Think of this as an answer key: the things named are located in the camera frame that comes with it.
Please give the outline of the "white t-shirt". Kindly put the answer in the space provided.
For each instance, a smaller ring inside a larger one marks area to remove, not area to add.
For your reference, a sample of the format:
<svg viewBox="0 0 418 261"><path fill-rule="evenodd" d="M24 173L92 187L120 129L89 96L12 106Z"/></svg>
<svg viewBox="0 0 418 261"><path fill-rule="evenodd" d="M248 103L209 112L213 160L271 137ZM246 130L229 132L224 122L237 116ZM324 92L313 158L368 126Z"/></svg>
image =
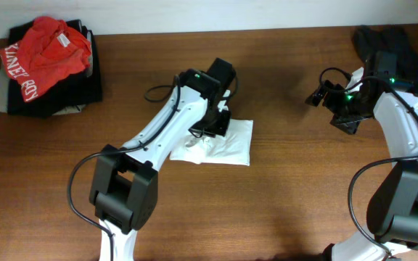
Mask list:
<svg viewBox="0 0 418 261"><path fill-rule="evenodd" d="M231 119L225 136L183 137L170 153L169 159L195 164L250 165L252 120Z"/></svg>

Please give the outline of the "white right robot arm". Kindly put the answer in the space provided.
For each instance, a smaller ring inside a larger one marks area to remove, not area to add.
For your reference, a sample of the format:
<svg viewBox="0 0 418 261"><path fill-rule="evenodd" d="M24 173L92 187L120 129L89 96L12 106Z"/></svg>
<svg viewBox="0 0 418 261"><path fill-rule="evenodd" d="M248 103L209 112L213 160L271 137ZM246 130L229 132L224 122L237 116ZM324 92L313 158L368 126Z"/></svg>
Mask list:
<svg viewBox="0 0 418 261"><path fill-rule="evenodd" d="M396 54L378 51L353 73L347 86L319 79L306 104L332 112L331 125L353 135L359 124L375 119L384 133L389 157L363 166L351 178L347 203L357 231L330 244L318 260L396 260L418 250L418 82L406 73ZM353 207L356 182L373 167L390 164L390 172L369 200L361 225Z"/></svg>

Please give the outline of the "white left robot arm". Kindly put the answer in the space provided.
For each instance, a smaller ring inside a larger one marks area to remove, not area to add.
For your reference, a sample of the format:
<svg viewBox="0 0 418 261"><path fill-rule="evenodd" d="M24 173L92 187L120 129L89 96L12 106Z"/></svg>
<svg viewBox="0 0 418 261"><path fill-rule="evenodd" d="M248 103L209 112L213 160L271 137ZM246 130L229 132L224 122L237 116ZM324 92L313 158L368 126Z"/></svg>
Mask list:
<svg viewBox="0 0 418 261"><path fill-rule="evenodd" d="M122 147L106 145L97 158L89 201L104 228L99 258L132 260L139 229L157 205L158 172L186 135L225 136L225 104L236 80L233 65L217 58L207 71L189 69L174 79L164 107Z"/></svg>

